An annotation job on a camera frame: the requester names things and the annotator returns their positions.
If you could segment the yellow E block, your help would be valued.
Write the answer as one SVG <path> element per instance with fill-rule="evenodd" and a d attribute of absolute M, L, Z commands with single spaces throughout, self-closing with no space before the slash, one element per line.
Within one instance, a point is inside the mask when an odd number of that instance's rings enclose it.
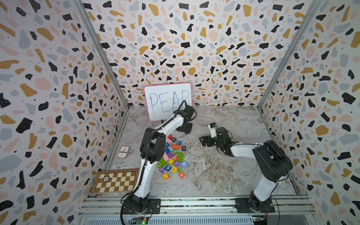
<path fill-rule="evenodd" d="M 175 166 L 171 168 L 171 171 L 172 171 L 173 173 L 175 173 L 177 170 L 178 170 L 178 169 L 177 169 Z"/>

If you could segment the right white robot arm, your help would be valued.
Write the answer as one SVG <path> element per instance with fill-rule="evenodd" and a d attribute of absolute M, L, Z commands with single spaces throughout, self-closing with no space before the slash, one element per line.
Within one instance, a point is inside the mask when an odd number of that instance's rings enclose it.
<path fill-rule="evenodd" d="M 209 125 L 210 135 L 200 137 L 202 146 L 215 146 L 223 156 L 243 157 L 256 160 L 262 177 L 257 187 L 251 192 L 249 199 L 236 200 L 239 212 L 255 213 L 273 212 L 272 193 L 281 181 L 289 178 L 293 164 L 285 152 L 273 140 L 263 143 L 236 142 L 230 138 L 230 132 L 215 123 Z"/>

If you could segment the orange A block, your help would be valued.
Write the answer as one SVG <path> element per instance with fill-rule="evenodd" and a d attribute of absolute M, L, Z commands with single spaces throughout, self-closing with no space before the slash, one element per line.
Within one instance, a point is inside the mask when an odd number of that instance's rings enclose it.
<path fill-rule="evenodd" d="M 181 173 L 179 173 L 179 177 L 181 178 L 181 179 L 183 179 L 183 178 L 185 178 L 185 173 L 184 172 L 181 172 Z"/>

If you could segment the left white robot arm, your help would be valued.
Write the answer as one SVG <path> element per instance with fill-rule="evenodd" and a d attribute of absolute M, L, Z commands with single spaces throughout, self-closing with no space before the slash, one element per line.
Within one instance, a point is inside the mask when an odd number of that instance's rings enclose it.
<path fill-rule="evenodd" d="M 147 209 L 150 194 L 150 184 L 156 164 L 163 158 L 166 149 L 166 139 L 175 130 L 190 134 L 191 123 L 195 109 L 184 100 L 171 117 L 156 128 L 145 130 L 140 145 L 141 167 L 134 189 L 124 200 L 122 210 L 142 213 Z"/>

